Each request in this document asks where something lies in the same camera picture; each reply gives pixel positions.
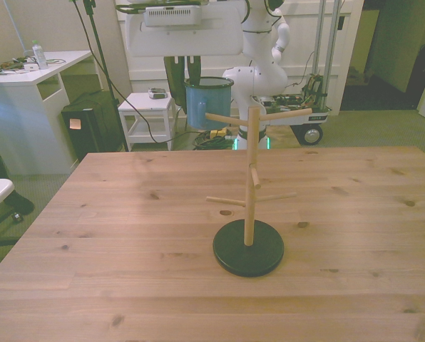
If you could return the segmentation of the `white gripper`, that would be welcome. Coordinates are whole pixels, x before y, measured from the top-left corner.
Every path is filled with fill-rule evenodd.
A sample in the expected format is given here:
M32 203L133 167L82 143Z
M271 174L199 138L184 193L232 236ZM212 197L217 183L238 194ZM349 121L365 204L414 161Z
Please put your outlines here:
M201 79L200 56L237 55L243 49L241 15L234 5L148 7L126 16L126 45L131 56L173 58L172 96L185 107L185 58L189 86Z

